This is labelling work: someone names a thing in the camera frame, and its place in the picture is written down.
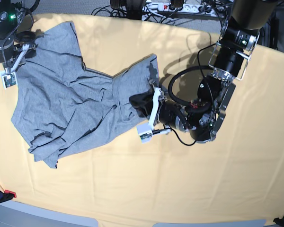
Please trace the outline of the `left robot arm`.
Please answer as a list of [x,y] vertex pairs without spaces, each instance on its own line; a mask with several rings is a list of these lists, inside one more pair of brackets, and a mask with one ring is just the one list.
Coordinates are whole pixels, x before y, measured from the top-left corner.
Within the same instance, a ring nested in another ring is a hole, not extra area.
[[[189,132],[194,143],[215,140],[236,87],[233,81],[243,79],[260,30],[277,4],[276,0],[234,1],[207,65],[198,64],[179,72],[172,77],[166,91],[151,81],[149,92],[130,97],[131,105],[148,119],[137,126],[142,142],[178,131]],[[186,101],[177,97],[173,93],[175,81],[195,70],[209,71],[203,76],[197,98]]]

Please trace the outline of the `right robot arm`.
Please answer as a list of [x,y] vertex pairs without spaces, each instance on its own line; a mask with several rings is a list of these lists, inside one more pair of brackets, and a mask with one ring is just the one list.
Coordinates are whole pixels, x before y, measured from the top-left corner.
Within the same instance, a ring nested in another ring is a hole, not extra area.
[[31,25],[34,24],[32,13],[39,6],[40,1],[36,0],[32,7],[27,8],[24,6],[23,0],[12,2],[10,0],[0,0],[0,63],[15,57],[14,52],[19,52],[22,48],[18,45],[14,47],[14,42],[31,44],[36,35],[29,28],[20,33],[17,32],[18,28],[24,21],[25,16],[29,15],[31,18]]

